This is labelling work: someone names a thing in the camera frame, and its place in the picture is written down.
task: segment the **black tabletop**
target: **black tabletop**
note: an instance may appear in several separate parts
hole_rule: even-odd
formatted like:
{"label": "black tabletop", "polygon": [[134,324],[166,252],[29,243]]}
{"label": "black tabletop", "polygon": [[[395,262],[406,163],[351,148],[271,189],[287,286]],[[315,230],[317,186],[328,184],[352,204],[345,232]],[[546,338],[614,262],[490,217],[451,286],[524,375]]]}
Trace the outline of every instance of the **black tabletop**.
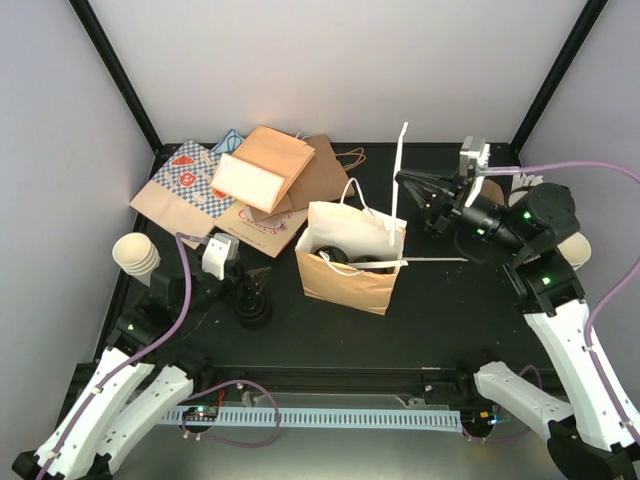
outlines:
{"label": "black tabletop", "polygon": [[[459,145],[408,144],[403,167],[453,170],[458,152]],[[395,146],[365,145],[365,153],[368,160],[349,175],[359,180],[370,207],[390,213]],[[491,165],[513,161],[506,146],[492,147]],[[347,203],[358,206],[357,196]],[[416,205],[403,192],[398,213],[408,221],[405,256],[460,257],[449,236],[436,237],[424,230]],[[400,271],[387,314],[378,316],[304,296],[294,254],[303,229],[276,259],[240,246],[245,269],[272,267],[266,291],[274,313],[268,326],[245,330],[219,302],[206,315],[189,318],[171,348],[186,344],[209,355],[217,365],[238,367],[448,368],[461,356],[481,349],[489,349],[513,368],[529,363],[551,366],[498,265],[411,263]],[[162,262],[180,271],[173,237],[153,224],[146,233]],[[140,289],[131,282],[126,303]]]}

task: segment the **white paper cup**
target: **white paper cup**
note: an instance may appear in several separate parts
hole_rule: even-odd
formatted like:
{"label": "white paper cup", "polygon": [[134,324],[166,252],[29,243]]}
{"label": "white paper cup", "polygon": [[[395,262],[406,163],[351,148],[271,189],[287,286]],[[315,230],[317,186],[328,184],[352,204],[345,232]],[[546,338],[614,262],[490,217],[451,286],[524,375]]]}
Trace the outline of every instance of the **white paper cup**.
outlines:
{"label": "white paper cup", "polygon": [[574,233],[558,245],[558,250],[574,270],[578,270],[591,258],[591,244],[580,232]]}
{"label": "white paper cup", "polygon": [[160,265],[158,249],[143,233],[125,235],[113,246],[111,254],[125,273],[146,286],[151,282],[151,272]]}

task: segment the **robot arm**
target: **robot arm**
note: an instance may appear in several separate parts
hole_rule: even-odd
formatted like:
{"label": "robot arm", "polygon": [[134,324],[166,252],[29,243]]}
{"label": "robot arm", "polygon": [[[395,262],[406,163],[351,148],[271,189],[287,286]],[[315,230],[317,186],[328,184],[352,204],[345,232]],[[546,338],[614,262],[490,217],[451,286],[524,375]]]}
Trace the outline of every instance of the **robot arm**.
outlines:
{"label": "robot arm", "polygon": [[[396,180],[416,200],[427,227],[464,232],[494,247],[533,329],[560,378],[570,403],[521,379],[503,362],[466,372],[477,393],[503,405],[547,441],[556,465],[568,478],[615,478],[633,472],[640,449],[621,421],[598,376],[584,341],[589,309],[584,290],[557,245],[579,229],[566,187],[543,183],[511,207],[479,196],[488,164],[484,139],[467,137],[454,173],[400,171]],[[625,412],[631,404],[595,333],[597,352]]]}
{"label": "robot arm", "polygon": [[[254,329],[269,320],[270,309],[261,291],[268,272],[245,273],[237,262],[237,242],[221,234],[209,240],[202,257],[202,272],[195,272],[198,275],[191,278],[191,310],[226,299],[239,322]],[[27,480],[111,478],[158,420],[193,393],[194,384],[210,386],[210,362],[190,351],[181,351],[127,406],[127,400],[154,368],[152,353],[141,359],[144,363],[124,367],[103,388],[96,387],[108,373],[146,350],[170,329],[184,302],[184,294],[179,293],[186,291],[184,284],[184,276],[176,276],[162,265],[151,273],[149,295],[118,318],[96,372],[63,422],[38,450],[18,455],[13,464],[18,475]],[[80,409],[84,411],[77,423],[67,431]]]}

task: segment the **stacked paper cups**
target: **stacked paper cups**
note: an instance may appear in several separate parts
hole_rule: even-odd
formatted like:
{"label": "stacked paper cups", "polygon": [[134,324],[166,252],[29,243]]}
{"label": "stacked paper cups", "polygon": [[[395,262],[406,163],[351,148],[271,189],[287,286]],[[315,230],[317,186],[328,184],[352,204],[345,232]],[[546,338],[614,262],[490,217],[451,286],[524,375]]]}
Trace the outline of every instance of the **stacked paper cups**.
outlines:
{"label": "stacked paper cups", "polygon": [[125,235],[116,242],[111,253],[125,273],[147,287],[151,282],[151,272],[160,265],[158,249],[143,233]]}

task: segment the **gray wall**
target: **gray wall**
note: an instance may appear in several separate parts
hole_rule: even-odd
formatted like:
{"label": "gray wall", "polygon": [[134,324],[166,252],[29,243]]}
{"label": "gray wall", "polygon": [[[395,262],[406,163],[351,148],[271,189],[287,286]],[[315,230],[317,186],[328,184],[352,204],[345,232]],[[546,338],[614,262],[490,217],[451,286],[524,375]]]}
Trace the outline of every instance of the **gray wall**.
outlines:
{"label": "gray wall", "polygon": [[[609,2],[522,154],[526,165],[568,160],[615,162],[640,171],[640,2]],[[638,185],[615,172],[549,173],[573,190],[593,256],[581,270],[590,305],[638,258]],[[640,404],[638,280],[606,307],[597,324],[623,385]]]}
{"label": "gray wall", "polygon": [[585,0],[93,0],[165,141],[509,141]]}
{"label": "gray wall", "polygon": [[69,2],[0,7],[0,478],[50,434],[152,154]]}

